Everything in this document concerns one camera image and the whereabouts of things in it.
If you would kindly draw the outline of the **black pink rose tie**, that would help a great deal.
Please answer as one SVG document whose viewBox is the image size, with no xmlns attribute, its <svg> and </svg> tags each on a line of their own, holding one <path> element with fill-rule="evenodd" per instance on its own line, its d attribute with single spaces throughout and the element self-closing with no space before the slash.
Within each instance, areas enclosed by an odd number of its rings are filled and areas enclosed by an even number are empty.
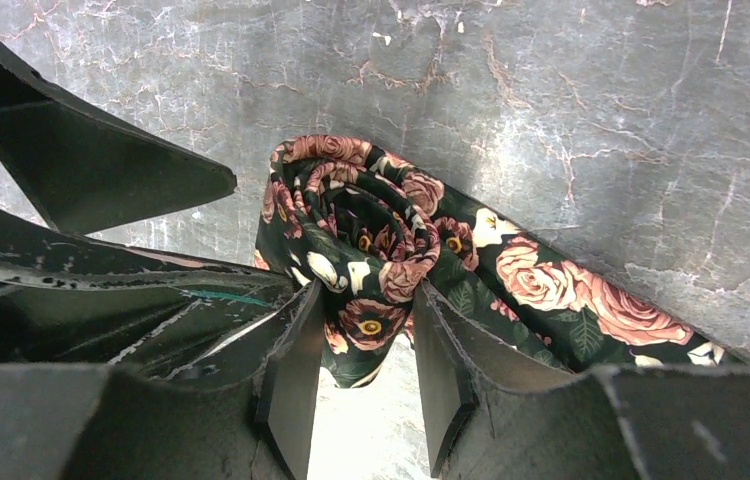
<svg viewBox="0 0 750 480">
<path fill-rule="evenodd" d="M 255 263 L 327 289 L 322 365 L 340 388 L 371 383 L 395 338 L 414 336 L 423 282 L 504 344 L 563 372 L 736 362 L 483 203 L 354 137 L 307 135 L 275 148 Z"/>
</svg>

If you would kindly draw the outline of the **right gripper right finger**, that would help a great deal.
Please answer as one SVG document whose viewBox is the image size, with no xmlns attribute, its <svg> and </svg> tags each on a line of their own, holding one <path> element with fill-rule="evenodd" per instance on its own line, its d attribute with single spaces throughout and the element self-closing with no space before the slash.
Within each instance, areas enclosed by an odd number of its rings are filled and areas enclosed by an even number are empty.
<svg viewBox="0 0 750 480">
<path fill-rule="evenodd" d="M 413 305 L 436 479 L 750 479 L 750 366 L 599 366 L 514 350 L 429 284 Z"/>
</svg>

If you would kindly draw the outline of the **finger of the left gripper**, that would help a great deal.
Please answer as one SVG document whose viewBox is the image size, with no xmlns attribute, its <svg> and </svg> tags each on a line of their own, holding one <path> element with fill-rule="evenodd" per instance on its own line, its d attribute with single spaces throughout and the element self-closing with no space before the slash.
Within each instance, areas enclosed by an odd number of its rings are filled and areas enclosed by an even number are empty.
<svg viewBox="0 0 750 480">
<path fill-rule="evenodd" d="M 224 198 L 225 165 L 91 105 L 0 42 L 0 162 L 47 225 L 88 234 Z"/>
<path fill-rule="evenodd" d="M 0 363 L 189 373 L 294 292 L 276 273 L 72 236 L 0 210 Z"/>
</svg>

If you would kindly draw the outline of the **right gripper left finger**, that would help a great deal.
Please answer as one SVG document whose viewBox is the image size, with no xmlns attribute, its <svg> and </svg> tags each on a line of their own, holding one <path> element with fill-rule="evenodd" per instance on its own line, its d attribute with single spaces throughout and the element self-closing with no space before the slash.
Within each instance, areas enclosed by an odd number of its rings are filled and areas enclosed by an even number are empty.
<svg viewBox="0 0 750 480">
<path fill-rule="evenodd" d="M 303 479 L 323 292 L 272 315 L 189 373 L 0 363 L 0 479 Z"/>
</svg>

